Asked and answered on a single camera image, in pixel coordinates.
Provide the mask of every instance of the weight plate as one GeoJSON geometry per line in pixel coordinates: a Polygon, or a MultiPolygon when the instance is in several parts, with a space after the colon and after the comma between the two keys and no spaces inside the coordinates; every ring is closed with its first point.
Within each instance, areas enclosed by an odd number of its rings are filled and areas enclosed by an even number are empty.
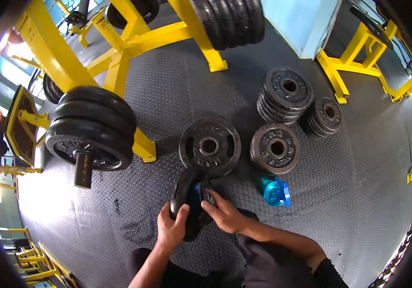
{"type": "Polygon", "coordinates": [[[254,164],[270,173],[281,175],[294,168],[300,159],[300,143],[287,125],[268,123],[260,127],[251,140],[254,164]]]}
{"type": "Polygon", "coordinates": [[[75,164],[73,152],[88,149],[94,152],[94,170],[115,171],[132,161],[134,139],[124,139],[117,131],[84,119],[54,120],[46,131],[46,147],[52,155],[75,164]]]}
{"type": "Polygon", "coordinates": [[[215,19],[225,40],[227,48],[237,46],[237,33],[234,27],[232,12],[228,9],[227,0],[208,0],[215,19]]]}
{"type": "Polygon", "coordinates": [[[225,50],[227,48],[225,38],[222,35],[209,1],[195,0],[194,3],[193,7],[195,8],[196,15],[201,21],[212,47],[215,50],[225,50]]]}
{"type": "Polygon", "coordinates": [[[266,122],[274,122],[273,119],[271,119],[267,114],[265,114],[265,112],[262,110],[262,107],[260,106],[259,101],[257,101],[256,104],[257,107],[257,113],[259,113],[260,117],[262,117],[263,120],[265,120],[266,122]]]}
{"type": "Polygon", "coordinates": [[[71,89],[59,101],[59,105],[72,100],[95,101],[110,108],[126,119],[128,123],[133,123],[137,127],[134,111],[118,95],[108,90],[95,86],[78,86],[71,89]]]}
{"type": "Polygon", "coordinates": [[[153,21],[159,12],[159,0],[131,0],[145,23],[153,21]]]}
{"type": "Polygon", "coordinates": [[[256,44],[265,37],[265,17],[260,0],[243,0],[246,3],[249,20],[252,27],[252,37],[249,43],[256,44]]]}
{"type": "Polygon", "coordinates": [[[286,115],[285,113],[280,113],[280,109],[276,110],[273,106],[269,105],[268,102],[265,100],[265,96],[263,94],[259,95],[260,104],[262,107],[266,108],[272,115],[277,115],[279,118],[287,119],[287,120],[297,120],[301,113],[297,113],[295,115],[286,115]]]}
{"type": "Polygon", "coordinates": [[[121,133],[128,140],[134,139],[134,123],[126,121],[124,117],[113,112],[110,108],[94,101],[72,100],[60,104],[55,110],[55,118],[79,118],[99,123],[121,133]]]}
{"type": "Polygon", "coordinates": [[[278,103],[272,102],[271,97],[266,95],[265,91],[262,89],[259,93],[259,96],[262,98],[262,103],[265,103],[267,107],[271,107],[273,111],[275,111],[278,114],[281,114],[285,117],[291,117],[291,116],[300,116],[305,112],[305,110],[300,110],[300,111],[291,111],[289,109],[286,109],[285,107],[279,105],[278,103]]]}
{"type": "Polygon", "coordinates": [[[241,139],[235,127],[221,118],[203,118],[190,125],[180,137],[182,164],[196,167],[209,178],[225,176],[241,155],[241,139]]]}
{"type": "Polygon", "coordinates": [[[109,4],[105,9],[105,16],[110,24],[116,28],[124,29],[128,21],[124,19],[123,15],[113,6],[109,4]]]}
{"type": "Polygon", "coordinates": [[[299,118],[298,116],[296,116],[295,118],[294,117],[286,118],[286,117],[281,116],[281,115],[276,115],[276,114],[272,113],[271,111],[269,111],[264,106],[261,99],[257,100],[257,105],[258,105],[257,111],[260,110],[261,117],[264,120],[266,120],[267,122],[278,122],[278,123],[283,123],[285,125],[290,126],[290,125],[294,124],[297,121],[297,119],[299,118]]]}
{"type": "Polygon", "coordinates": [[[291,111],[305,110],[312,101],[311,86],[288,66],[269,70],[263,89],[272,101],[291,111]]]}
{"type": "Polygon", "coordinates": [[[311,127],[311,129],[313,130],[313,132],[317,135],[320,135],[321,137],[329,137],[330,135],[332,135],[333,133],[328,133],[325,130],[323,130],[319,124],[316,122],[316,120],[314,119],[313,115],[307,117],[307,121],[311,127]]]}
{"type": "Polygon", "coordinates": [[[228,0],[228,8],[233,14],[235,30],[237,34],[237,43],[244,46],[249,43],[252,37],[247,6],[244,0],[228,0]]]}
{"type": "Polygon", "coordinates": [[[46,99],[53,104],[57,104],[64,95],[62,90],[52,81],[52,79],[47,75],[44,74],[43,76],[43,90],[46,99]]]}
{"type": "Polygon", "coordinates": [[[329,134],[334,134],[342,124],[342,113],[336,102],[329,97],[317,97],[314,111],[311,112],[320,128],[329,134]]]}

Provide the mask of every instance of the yellow gym equipment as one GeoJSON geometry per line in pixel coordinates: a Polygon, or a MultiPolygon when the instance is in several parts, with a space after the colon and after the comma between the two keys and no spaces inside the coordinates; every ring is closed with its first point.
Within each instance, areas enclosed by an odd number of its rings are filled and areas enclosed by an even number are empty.
{"type": "Polygon", "coordinates": [[[356,7],[352,7],[350,11],[361,20],[361,23],[342,56],[340,58],[329,57],[323,50],[320,50],[316,57],[334,87],[334,95],[337,101],[341,104],[347,103],[346,99],[350,94],[339,71],[378,77],[385,93],[390,94],[393,102],[400,100],[404,95],[410,96],[412,93],[412,77],[401,88],[393,90],[388,86],[387,81],[376,64],[387,47],[393,49],[390,40],[398,32],[398,27],[392,20],[389,20],[387,27],[383,30],[369,16],[356,7]],[[354,62],[363,46],[366,47],[366,59],[362,63],[354,62]]]}

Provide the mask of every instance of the leg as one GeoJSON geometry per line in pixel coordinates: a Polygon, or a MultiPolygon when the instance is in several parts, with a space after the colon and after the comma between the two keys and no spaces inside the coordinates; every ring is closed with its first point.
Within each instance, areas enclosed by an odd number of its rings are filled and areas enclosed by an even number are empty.
{"type": "MultiPolygon", "coordinates": [[[[142,265],[145,263],[148,255],[150,255],[151,250],[147,248],[139,248],[133,250],[126,256],[126,273],[128,274],[129,280],[134,279],[137,272],[139,272],[142,265]]],[[[203,284],[209,282],[207,277],[198,275],[196,273],[185,270],[175,265],[171,261],[168,262],[166,267],[166,272],[163,276],[162,287],[206,287],[203,284]]]]}
{"type": "Polygon", "coordinates": [[[242,235],[238,235],[238,243],[246,259],[243,287],[314,287],[310,269],[284,246],[242,235]]]}

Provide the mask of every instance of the blue object in hand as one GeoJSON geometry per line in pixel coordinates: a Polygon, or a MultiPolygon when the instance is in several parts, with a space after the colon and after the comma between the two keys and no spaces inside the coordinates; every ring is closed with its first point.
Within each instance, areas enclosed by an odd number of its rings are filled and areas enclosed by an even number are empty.
{"type": "Polygon", "coordinates": [[[286,182],[280,181],[278,178],[262,179],[263,198],[270,206],[279,207],[286,205],[286,208],[291,207],[291,197],[289,188],[286,182]]]}

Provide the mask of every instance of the metal bar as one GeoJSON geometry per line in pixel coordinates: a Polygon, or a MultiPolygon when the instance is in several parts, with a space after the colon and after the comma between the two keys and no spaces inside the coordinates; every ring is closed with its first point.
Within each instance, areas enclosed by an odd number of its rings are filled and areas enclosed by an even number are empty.
{"type": "Polygon", "coordinates": [[[196,13],[189,0],[168,0],[180,19],[186,24],[190,35],[193,36],[199,49],[209,63],[209,71],[221,71],[228,69],[228,64],[222,60],[219,51],[216,51],[209,41],[203,26],[199,22],[196,13]]]}
{"type": "Polygon", "coordinates": [[[139,128],[137,128],[134,133],[134,145],[132,146],[132,151],[139,155],[145,163],[156,160],[155,142],[148,139],[139,128]]]}
{"type": "Polygon", "coordinates": [[[121,15],[128,21],[128,24],[123,30],[121,37],[126,40],[133,35],[142,34],[150,31],[144,18],[135,8],[130,0],[111,0],[113,6],[121,13],[121,15]]]}
{"type": "Polygon", "coordinates": [[[364,25],[364,23],[361,22],[355,35],[340,57],[343,64],[349,65],[353,62],[358,53],[361,51],[361,48],[363,48],[366,43],[366,40],[369,38],[368,31],[369,29],[364,25]]]}
{"type": "Polygon", "coordinates": [[[49,125],[51,125],[51,121],[44,119],[42,117],[38,117],[38,115],[28,113],[26,110],[20,110],[18,119],[20,121],[25,121],[35,126],[42,127],[44,129],[48,129],[49,125]]]}
{"type": "Polygon", "coordinates": [[[31,274],[31,275],[25,275],[25,276],[22,276],[22,279],[24,279],[25,281],[34,281],[34,280],[51,277],[52,275],[57,274],[57,273],[59,273],[57,270],[51,270],[51,271],[40,272],[36,274],[31,274]]]}
{"type": "Polygon", "coordinates": [[[91,74],[92,77],[96,77],[100,73],[106,71],[110,65],[111,57],[114,53],[115,49],[110,49],[93,61],[89,62],[88,65],[86,65],[86,69],[88,69],[89,74],[91,74]]]}
{"type": "Polygon", "coordinates": [[[329,57],[328,60],[332,64],[332,66],[338,71],[355,72],[375,77],[378,77],[381,74],[380,70],[376,69],[375,67],[365,69],[363,64],[358,62],[351,62],[350,65],[345,65],[338,58],[329,57]]]}
{"type": "Polygon", "coordinates": [[[27,228],[1,228],[0,231],[9,233],[26,233],[27,228]]]}
{"type": "Polygon", "coordinates": [[[67,16],[70,15],[70,11],[68,11],[68,8],[65,6],[65,4],[62,1],[56,0],[56,2],[57,2],[57,6],[59,6],[60,10],[62,10],[62,12],[65,15],[67,16]]]}
{"type": "Polygon", "coordinates": [[[345,86],[344,81],[340,77],[339,72],[331,62],[330,57],[326,55],[323,50],[320,50],[316,59],[320,63],[327,77],[329,78],[332,86],[334,87],[335,93],[334,96],[340,104],[346,104],[347,100],[345,99],[350,93],[348,92],[347,87],[345,86]]]}
{"type": "Polygon", "coordinates": [[[41,0],[32,0],[16,23],[35,59],[65,93],[77,86],[97,86],[55,27],[41,0]]]}
{"type": "Polygon", "coordinates": [[[105,77],[104,89],[107,89],[124,99],[126,89],[126,77],[128,75],[129,62],[133,58],[130,49],[120,50],[113,54],[105,77]]]}
{"type": "Polygon", "coordinates": [[[121,39],[116,30],[104,17],[105,9],[100,11],[91,19],[95,28],[102,34],[105,40],[117,51],[127,48],[126,43],[121,39]]]}
{"type": "Polygon", "coordinates": [[[184,22],[177,22],[168,26],[164,26],[138,37],[134,37],[128,41],[129,44],[137,43],[137,47],[141,52],[150,51],[158,47],[192,38],[184,22]]]}

